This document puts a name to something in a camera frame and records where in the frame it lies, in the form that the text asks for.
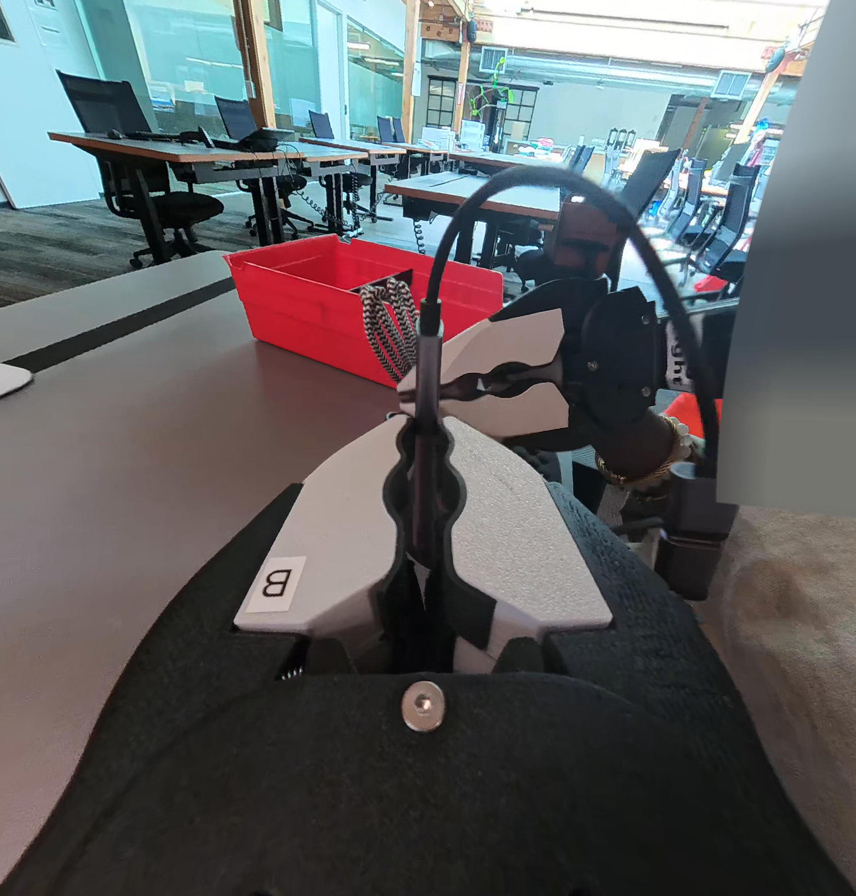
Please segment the person's right forearm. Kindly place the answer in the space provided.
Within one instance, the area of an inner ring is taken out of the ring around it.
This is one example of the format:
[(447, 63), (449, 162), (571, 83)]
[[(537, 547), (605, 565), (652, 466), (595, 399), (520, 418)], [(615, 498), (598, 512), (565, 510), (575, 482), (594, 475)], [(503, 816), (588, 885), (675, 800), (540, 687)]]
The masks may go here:
[(601, 439), (594, 461), (601, 476), (624, 491), (651, 493), (665, 487), (675, 464), (695, 462), (703, 441), (666, 414), (647, 411), (641, 420)]

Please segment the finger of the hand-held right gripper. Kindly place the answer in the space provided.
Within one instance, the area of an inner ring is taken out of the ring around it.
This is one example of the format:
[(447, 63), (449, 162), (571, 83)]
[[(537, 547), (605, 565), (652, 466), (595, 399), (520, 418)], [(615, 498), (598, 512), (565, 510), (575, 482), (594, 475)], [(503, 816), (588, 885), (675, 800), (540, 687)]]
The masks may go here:
[(549, 375), (459, 375), (447, 381), (447, 416), (499, 442), (566, 430), (569, 404)]
[(546, 366), (554, 360), (564, 335), (559, 308), (504, 320), (486, 319), (445, 342), (440, 382), (451, 385), (462, 377), (490, 375), (512, 364)]

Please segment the red plastic bin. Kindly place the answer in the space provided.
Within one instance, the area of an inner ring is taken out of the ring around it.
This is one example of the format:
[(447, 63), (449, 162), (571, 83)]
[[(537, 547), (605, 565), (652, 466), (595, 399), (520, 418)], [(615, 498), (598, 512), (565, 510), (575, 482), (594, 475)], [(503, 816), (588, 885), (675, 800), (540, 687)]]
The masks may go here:
[(384, 386), (414, 367), (430, 257), (330, 235), (225, 260), (255, 339)]

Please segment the wooden top office desk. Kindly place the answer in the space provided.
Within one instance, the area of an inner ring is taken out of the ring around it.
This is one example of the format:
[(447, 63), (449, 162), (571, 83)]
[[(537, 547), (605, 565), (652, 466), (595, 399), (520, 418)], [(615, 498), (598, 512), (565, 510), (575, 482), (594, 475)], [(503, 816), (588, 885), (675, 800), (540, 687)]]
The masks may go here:
[(58, 143), (85, 151), (98, 165), (109, 210), (142, 227), (153, 264), (193, 254), (202, 245), (193, 230), (206, 220), (213, 197), (194, 192), (196, 185), (219, 182), (251, 184), (261, 245), (282, 242), (277, 181), (294, 178), (306, 153), (281, 143), (276, 151), (249, 152), (201, 143), (131, 140), (117, 134), (49, 132)]
[[(452, 218), (487, 180), (486, 176), (445, 171), (391, 182), (385, 192), (401, 198), (405, 218), (433, 222), (435, 218)], [(518, 185), (491, 196), (475, 214), (485, 228), (480, 255), (474, 255), (474, 231), (466, 229), (455, 260), (477, 261), (488, 269), (510, 264), (515, 237), (525, 235), (532, 222), (539, 228), (554, 225), (559, 208), (559, 191), (548, 186)]]

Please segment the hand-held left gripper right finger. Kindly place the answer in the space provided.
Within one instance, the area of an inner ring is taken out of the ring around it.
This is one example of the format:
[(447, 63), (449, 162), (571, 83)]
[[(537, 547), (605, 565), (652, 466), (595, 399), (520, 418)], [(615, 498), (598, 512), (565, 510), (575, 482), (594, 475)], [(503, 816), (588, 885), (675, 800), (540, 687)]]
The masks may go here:
[(513, 639), (608, 629), (612, 611), (546, 480), (446, 418), (442, 619), (454, 662), (495, 662)]

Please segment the person's right hand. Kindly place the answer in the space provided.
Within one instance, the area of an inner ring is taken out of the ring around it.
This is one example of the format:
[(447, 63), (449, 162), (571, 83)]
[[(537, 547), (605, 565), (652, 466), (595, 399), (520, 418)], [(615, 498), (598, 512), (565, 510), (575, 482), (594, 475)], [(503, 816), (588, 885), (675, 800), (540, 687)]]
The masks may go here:
[(626, 238), (627, 231), (601, 210), (583, 197), (568, 196), (545, 243), (543, 257), (554, 278), (597, 280), (605, 276), (616, 288)]

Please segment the black office chair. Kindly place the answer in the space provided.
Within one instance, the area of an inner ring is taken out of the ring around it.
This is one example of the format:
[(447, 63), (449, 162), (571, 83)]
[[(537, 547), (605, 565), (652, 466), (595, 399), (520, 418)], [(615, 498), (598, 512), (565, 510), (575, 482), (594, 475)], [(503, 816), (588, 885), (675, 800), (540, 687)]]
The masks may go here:
[[(275, 128), (258, 126), (247, 101), (215, 97), (215, 102), (223, 127), (237, 149), (252, 152), (278, 149), (279, 143), (283, 141), (282, 134)], [(283, 230), (288, 222), (286, 211), (290, 206), (290, 195), (304, 188), (307, 183), (306, 178), (299, 173), (299, 165), (295, 161), (284, 162), (282, 171), (279, 175), (266, 178), (265, 185), (261, 187), (276, 242), (281, 241), (277, 237), (278, 230)]]
[(619, 201), (634, 220), (639, 220), (645, 213), (673, 166), (679, 164), (682, 152), (677, 148), (643, 153), (619, 193)]
[[(58, 72), (64, 92), (86, 136), (126, 141), (148, 133), (148, 125), (129, 82), (102, 81)], [(223, 204), (191, 188), (175, 191), (165, 160), (115, 150), (86, 150), (97, 161), (108, 210), (118, 218), (138, 221), (147, 240), (130, 259), (133, 270), (187, 258), (210, 247), (199, 242), (194, 227), (223, 212)]]
[(690, 226), (682, 243), (689, 252), (680, 261), (684, 284), (690, 273), (701, 273), (737, 286), (744, 275), (747, 252), (738, 250), (750, 215), (760, 165), (737, 164), (730, 178), (724, 206), (699, 226)]

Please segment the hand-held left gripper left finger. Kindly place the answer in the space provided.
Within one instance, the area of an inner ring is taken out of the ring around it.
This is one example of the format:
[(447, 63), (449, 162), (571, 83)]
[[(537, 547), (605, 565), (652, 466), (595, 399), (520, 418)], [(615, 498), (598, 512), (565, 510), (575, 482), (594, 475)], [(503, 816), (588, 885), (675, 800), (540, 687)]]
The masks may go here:
[(304, 480), (233, 622), (243, 632), (334, 640), (356, 666), (380, 666), (410, 609), (400, 508), (404, 434), (389, 417)]

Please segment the dark grey block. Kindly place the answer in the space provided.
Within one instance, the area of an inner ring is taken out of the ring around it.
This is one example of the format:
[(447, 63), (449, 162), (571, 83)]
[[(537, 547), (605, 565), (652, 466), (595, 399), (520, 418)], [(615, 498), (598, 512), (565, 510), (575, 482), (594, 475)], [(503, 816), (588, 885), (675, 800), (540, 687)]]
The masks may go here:
[(717, 501), (714, 478), (690, 462), (671, 466), (654, 570), (682, 599), (707, 599), (736, 513)]

